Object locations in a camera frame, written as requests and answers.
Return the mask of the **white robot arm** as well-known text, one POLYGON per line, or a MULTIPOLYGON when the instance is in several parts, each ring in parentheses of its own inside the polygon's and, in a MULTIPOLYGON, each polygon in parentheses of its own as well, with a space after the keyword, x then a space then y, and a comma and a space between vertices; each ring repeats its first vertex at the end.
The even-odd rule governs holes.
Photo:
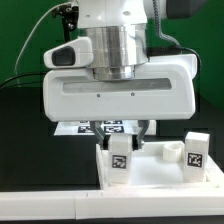
POLYGON ((167 49, 148 48, 149 19, 183 19, 208 0, 72 0, 82 36, 47 51, 43 97, 52 121, 87 121, 101 145, 104 121, 188 119, 195 112, 196 52, 169 37, 167 49))

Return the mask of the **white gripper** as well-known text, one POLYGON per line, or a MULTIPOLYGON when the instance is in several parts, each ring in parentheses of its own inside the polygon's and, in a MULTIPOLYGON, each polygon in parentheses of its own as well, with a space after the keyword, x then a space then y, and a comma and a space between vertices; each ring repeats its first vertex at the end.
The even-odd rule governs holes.
POLYGON ((92 61, 93 47, 88 37, 47 51, 44 109, 52 121, 91 121, 90 129, 101 150, 108 149, 109 140, 101 121, 139 120, 132 148, 140 150, 150 119, 188 119, 195 113, 195 55, 154 56, 137 65, 134 77, 126 80, 97 80, 89 67, 92 61))

